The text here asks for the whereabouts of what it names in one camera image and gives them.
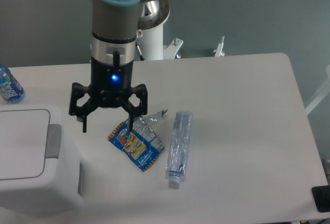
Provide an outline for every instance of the blue bottle label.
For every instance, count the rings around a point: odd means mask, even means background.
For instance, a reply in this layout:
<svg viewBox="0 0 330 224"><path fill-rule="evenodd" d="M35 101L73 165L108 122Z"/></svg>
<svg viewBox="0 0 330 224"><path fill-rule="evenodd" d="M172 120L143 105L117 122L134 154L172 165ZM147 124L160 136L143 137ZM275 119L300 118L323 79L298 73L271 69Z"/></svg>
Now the blue bottle label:
<svg viewBox="0 0 330 224"><path fill-rule="evenodd" d="M0 95L6 101L15 101L21 98L24 90L13 76L5 76L0 82Z"/></svg>

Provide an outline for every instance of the white table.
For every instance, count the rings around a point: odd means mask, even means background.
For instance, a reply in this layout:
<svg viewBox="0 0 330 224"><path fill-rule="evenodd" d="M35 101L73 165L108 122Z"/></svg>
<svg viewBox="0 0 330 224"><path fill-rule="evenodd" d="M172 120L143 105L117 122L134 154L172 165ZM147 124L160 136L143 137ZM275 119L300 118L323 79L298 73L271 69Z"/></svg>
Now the white table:
<svg viewBox="0 0 330 224"><path fill-rule="evenodd" d="M153 128L164 153L146 172L107 136L127 118L97 109L87 133L68 115L71 83L90 82L90 65L12 68L22 101L53 103L86 159L80 209L36 218L0 209L3 223L225 223L323 219L311 188L326 185L290 61L283 54L136 62L133 83L145 83L149 113L169 108ZM186 181L168 188L165 167L175 113L194 113Z"/></svg>

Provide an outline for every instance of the blue snack wrapper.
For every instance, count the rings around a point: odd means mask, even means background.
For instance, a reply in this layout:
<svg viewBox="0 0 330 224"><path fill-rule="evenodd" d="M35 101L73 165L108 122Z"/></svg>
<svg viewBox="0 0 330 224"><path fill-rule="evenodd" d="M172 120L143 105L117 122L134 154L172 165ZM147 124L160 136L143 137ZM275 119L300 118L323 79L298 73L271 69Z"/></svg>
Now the blue snack wrapper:
<svg viewBox="0 0 330 224"><path fill-rule="evenodd" d="M162 141L140 117L133 123L132 132L127 132L127 123L122 122L108 140L123 151L142 171L146 171L163 152Z"/></svg>

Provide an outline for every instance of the crushed plastic bottle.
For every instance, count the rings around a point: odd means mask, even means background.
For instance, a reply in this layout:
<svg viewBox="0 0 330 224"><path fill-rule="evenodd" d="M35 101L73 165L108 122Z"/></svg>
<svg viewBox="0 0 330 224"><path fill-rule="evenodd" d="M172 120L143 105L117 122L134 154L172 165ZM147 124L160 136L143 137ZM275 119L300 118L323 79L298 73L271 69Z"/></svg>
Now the crushed plastic bottle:
<svg viewBox="0 0 330 224"><path fill-rule="evenodd" d="M188 150L191 139L193 114L189 111L176 113L166 175L169 178L169 187L178 189L186 173Z"/></svg>

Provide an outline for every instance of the metal bracket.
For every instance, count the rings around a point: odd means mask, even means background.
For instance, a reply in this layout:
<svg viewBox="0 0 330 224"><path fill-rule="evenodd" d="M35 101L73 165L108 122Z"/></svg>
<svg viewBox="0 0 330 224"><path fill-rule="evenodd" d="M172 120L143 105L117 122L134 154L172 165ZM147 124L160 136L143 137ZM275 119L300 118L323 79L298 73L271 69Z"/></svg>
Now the metal bracket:
<svg viewBox="0 0 330 224"><path fill-rule="evenodd" d="M184 41L175 38L169 46L164 46L163 59L175 59L177 58L178 51L184 44Z"/></svg>
<svg viewBox="0 0 330 224"><path fill-rule="evenodd" d="M306 102L305 111L307 115L330 93L330 65L325 69L328 78L315 91L311 98Z"/></svg>
<svg viewBox="0 0 330 224"><path fill-rule="evenodd" d="M218 48L213 51L215 57L223 57L225 55L223 51L224 40L225 40L225 36L222 36L221 41L218 44Z"/></svg>

